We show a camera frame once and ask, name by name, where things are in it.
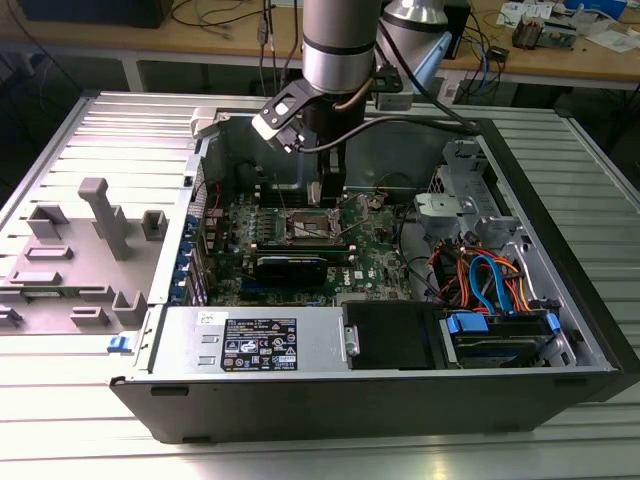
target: silver metal cylinder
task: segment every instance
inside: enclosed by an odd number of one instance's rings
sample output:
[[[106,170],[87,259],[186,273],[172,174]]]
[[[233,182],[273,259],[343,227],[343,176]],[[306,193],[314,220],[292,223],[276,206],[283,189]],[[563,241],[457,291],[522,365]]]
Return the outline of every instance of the silver metal cylinder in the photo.
[[[395,0],[384,9],[385,16],[423,25],[446,25],[444,0]]]
[[[321,92],[350,93],[371,76],[372,64],[373,49],[356,55],[334,55],[305,45],[302,73]]]
[[[442,36],[442,33],[408,30],[406,28],[393,25],[386,20],[382,20],[382,23],[387,28],[389,35],[391,35],[391,38],[393,39],[393,43],[395,43],[398,50],[400,50],[402,58],[412,72],[415,71],[425,57],[431,53],[434,46]],[[396,59],[396,55],[389,46],[387,39],[381,33],[378,33],[378,43],[380,44],[386,58],[402,72],[400,62]]]
[[[354,92],[369,78],[382,0],[306,0],[302,73],[326,93]]]

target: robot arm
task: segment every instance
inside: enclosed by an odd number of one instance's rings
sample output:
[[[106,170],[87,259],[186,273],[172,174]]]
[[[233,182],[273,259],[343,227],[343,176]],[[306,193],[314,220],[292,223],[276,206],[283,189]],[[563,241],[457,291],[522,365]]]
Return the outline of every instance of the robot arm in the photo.
[[[254,117],[252,124],[263,139],[290,153],[302,147],[304,125],[316,134],[316,145],[336,141],[362,124],[368,93],[393,96],[403,90],[407,79],[398,73],[398,64],[408,66],[414,85],[419,79],[416,87],[424,92],[451,41],[444,0],[394,0],[380,19],[381,4],[305,0],[303,78],[287,85]],[[379,22],[383,34],[378,37]],[[376,104],[398,109],[397,102]],[[310,195],[316,204],[335,205],[342,194],[345,151],[341,142],[318,153],[320,188]]]

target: cylindrical robot joint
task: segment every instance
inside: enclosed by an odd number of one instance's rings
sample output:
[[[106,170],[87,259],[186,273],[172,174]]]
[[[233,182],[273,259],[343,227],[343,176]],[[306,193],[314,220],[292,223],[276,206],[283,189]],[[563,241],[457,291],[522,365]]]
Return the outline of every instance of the cylindrical robot joint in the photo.
[[[370,77],[382,0],[305,0],[302,73],[317,90],[356,91]]]

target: motherboard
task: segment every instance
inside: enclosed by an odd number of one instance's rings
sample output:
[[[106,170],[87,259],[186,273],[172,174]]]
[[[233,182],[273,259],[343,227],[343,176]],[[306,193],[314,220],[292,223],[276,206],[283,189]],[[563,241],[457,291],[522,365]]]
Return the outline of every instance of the motherboard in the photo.
[[[394,247],[392,206],[373,192],[347,192],[332,209],[286,207],[279,197],[282,202],[269,204],[239,194],[207,212],[210,305],[339,306],[411,298]]]

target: sticker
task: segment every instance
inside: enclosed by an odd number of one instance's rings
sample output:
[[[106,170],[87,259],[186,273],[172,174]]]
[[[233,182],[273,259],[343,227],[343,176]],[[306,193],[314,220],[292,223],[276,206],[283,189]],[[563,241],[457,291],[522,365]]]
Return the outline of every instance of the sticker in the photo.
[[[229,312],[198,312],[196,325],[222,325],[229,318]]]
[[[298,335],[295,318],[225,317],[225,319],[222,357],[222,369],[225,372],[274,372],[298,369]]]

